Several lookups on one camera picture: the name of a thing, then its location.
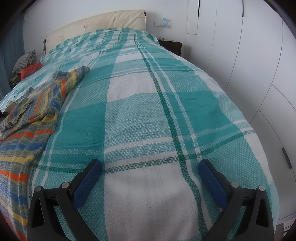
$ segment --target grey pillow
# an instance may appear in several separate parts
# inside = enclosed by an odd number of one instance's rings
[[[17,62],[15,63],[11,77],[13,78],[15,75],[20,74],[23,69],[27,68],[36,58],[36,51],[33,50],[32,52],[25,53],[23,56],[21,56]]]

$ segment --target wall socket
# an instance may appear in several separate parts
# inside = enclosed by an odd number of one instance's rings
[[[166,21],[154,21],[154,26],[171,28],[172,23]]]

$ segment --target blue clamp pad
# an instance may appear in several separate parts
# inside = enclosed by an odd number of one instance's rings
[[[73,192],[72,204],[75,209],[82,207],[102,172],[102,164],[96,160]]]
[[[225,210],[228,205],[227,192],[204,160],[201,160],[198,165],[198,173],[214,199],[215,204]]]

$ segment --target wooden bed frame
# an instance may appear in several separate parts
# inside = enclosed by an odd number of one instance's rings
[[[146,16],[146,22],[147,22],[147,12],[146,12],[146,11],[144,11],[143,13],[144,13],[144,14],[145,14],[145,16]],[[43,40],[43,48],[44,48],[44,53],[46,53],[46,46],[45,46],[45,43],[46,43],[46,38]]]

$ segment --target red cloth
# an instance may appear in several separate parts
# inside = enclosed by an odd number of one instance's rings
[[[37,70],[41,69],[43,67],[43,64],[40,62],[30,65],[29,67],[22,70],[20,73],[20,79],[24,80],[26,77],[28,77],[31,74],[34,74]]]

